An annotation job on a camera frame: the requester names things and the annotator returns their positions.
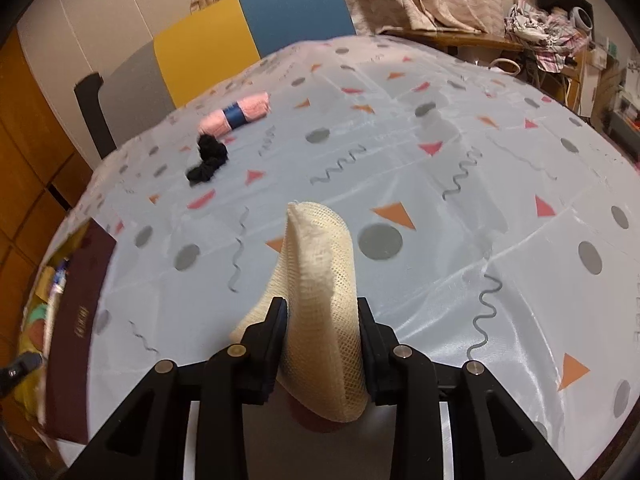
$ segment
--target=gray panel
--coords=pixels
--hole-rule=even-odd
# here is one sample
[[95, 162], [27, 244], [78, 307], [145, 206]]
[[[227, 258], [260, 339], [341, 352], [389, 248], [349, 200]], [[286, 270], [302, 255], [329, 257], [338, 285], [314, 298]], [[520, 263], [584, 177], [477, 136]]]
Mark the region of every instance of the gray panel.
[[175, 110], [153, 42], [133, 53], [105, 79], [98, 101], [117, 147], [156, 126]]

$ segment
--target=chair backrest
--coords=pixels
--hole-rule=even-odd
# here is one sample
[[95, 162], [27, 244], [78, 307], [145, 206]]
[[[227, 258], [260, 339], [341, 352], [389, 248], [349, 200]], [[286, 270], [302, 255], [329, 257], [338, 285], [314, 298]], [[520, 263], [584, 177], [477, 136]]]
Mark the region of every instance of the chair backrest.
[[105, 78], [104, 123], [119, 147], [284, 46], [353, 34], [344, 0], [221, 0], [159, 33]]

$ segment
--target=wooden cabinet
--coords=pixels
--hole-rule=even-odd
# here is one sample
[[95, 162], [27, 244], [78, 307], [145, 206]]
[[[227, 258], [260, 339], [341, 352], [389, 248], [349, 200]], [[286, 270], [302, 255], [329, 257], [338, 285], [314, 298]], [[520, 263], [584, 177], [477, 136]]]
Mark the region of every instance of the wooden cabinet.
[[[40, 92], [14, 30], [0, 47], [0, 366], [15, 358], [35, 271], [91, 175]], [[10, 432], [37, 439], [11, 397], [2, 401], [2, 417]]]

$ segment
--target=black yarn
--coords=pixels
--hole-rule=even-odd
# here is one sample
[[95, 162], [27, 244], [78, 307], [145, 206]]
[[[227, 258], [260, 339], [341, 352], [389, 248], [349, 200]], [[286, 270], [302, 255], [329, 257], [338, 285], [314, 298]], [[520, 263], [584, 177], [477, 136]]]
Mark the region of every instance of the black yarn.
[[228, 161], [226, 146], [218, 142], [213, 136], [201, 135], [198, 138], [198, 148], [202, 162], [187, 170], [186, 173], [192, 186], [211, 180], [218, 168]]

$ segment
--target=pink yarn skein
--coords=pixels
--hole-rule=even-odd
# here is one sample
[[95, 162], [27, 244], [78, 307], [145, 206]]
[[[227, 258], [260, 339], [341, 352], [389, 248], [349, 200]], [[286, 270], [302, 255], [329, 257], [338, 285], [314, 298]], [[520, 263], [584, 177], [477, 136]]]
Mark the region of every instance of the pink yarn skein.
[[[267, 92], [240, 99], [238, 106], [242, 110], [245, 119], [250, 123], [263, 118], [271, 111]], [[201, 134], [210, 135], [218, 139], [228, 134], [231, 131], [231, 126], [226, 120], [225, 113], [222, 110], [215, 110], [200, 121], [198, 131]]]

